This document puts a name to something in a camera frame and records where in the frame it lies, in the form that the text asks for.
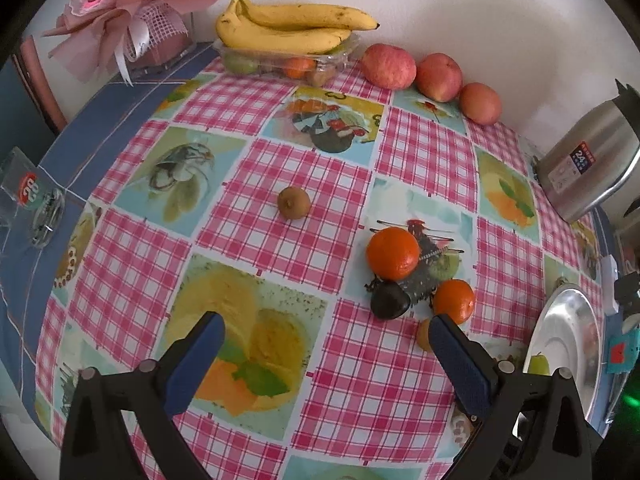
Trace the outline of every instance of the transparent plastic box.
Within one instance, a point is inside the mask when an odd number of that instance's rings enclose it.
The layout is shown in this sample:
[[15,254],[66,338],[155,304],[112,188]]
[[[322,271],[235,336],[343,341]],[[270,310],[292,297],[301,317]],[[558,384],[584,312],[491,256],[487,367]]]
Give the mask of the transparent plastic box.
[[332,51],[321,55],[241,50],[225,46],[220,39],[213,44],[229,74],[286,77],[311,86],[324,86],[344,70],[358,46],[360,37],[353,33]]

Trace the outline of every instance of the green light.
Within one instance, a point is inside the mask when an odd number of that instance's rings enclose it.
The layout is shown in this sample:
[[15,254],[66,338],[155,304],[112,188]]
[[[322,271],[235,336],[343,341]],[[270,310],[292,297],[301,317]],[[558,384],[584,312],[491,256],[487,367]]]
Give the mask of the green light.
[[634,397],[632,397],[630,395],[623,396],[622,400],[624,400],[632,408],[640,408],[640,400],[635,399]]

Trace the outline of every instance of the stainless steel bowl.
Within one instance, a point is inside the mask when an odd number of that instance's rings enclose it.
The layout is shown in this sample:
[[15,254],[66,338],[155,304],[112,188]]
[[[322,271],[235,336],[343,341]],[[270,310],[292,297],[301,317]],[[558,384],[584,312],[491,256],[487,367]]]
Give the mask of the stainless steel bowl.
[[546,302],[529,343],[525,371],[539,353],[546,357],[551,373],[561,367],[571,370],[588,417],[600,380],[600,332],[591,303],[577,285],[558,287]]

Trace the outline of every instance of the metal bolt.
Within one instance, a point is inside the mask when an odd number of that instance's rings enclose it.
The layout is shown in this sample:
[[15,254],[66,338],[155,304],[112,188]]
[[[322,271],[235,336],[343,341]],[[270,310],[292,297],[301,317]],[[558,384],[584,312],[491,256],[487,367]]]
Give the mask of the metal bolt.
[[145,359],[138,365],[138,370],[146,374],[155,370],[157,364],[158,362],[153,359]]
[[569,368],[563,366],[562,368],[558,368],[558,373],[563,379],[571,379],[574,375],[571,373]]
[[89,379],[93,379],[95,375],[95,368],[93,367],[85,368],[80,372],[80,375],[85,381],[88,381]]
[[498,368],[502,373],[505,373],[505,374],[513,374],[513,372],[516,369],[516,367],[513,366],[513,363],[510,361],[500,361],[498,363]]

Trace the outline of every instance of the label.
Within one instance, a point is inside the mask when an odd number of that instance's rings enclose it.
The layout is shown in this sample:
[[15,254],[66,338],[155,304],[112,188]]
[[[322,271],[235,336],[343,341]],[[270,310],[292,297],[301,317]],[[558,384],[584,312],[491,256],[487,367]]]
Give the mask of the label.
[[18,186],[18,203],[25,209],[37,209],[44,198],[35,173],[26,173]]
[[567,187],[574,184],[596,161],[586,142],[581,142],[569,155],[549,171],[549,182],[556,190],[562,193]]

